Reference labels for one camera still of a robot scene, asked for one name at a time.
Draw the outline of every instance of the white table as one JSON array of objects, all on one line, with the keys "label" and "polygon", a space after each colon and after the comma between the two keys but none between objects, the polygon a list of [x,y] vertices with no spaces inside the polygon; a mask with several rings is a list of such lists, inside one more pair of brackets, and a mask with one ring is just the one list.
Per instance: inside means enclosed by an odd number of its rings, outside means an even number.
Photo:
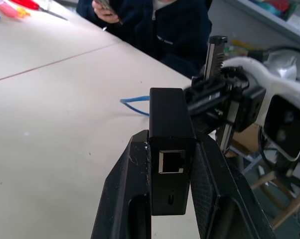
[{"label": "white table", "polygon": [[1,14],[0,79],[121,42],[55,2],[50,10],[68,21],[32,10],[23,19]]},{"label": "white table", "polygon": [[[149,128],[119,99],[189,83],[124,42],[1,80],[0,239],[89,239],[106,176]],[[152,238],[199,238],[189,200]]]}]

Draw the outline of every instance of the dark hoodie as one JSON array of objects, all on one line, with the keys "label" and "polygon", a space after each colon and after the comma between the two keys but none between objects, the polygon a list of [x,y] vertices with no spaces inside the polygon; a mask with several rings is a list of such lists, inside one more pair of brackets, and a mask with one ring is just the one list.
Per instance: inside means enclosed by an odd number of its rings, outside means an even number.
[{"label": "dark hoodie", "polygon": [[177,0],[157,11],[152,0],[111,0],[123,25],[100,20],[91,4],[79,0],[77,12],[181,74],[197,76],[205,64],[211,22],[204,0]]}]

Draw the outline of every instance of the small hole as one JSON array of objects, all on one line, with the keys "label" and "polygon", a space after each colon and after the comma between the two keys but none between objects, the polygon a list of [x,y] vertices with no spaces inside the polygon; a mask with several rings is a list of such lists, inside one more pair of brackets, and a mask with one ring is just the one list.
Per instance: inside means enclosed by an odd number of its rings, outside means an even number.
[{"label": "small hole", "polygon": [[172,205],[173,202],[174,202],[174,195],[169,195],[169,197],[168,197],[168,204]]}]

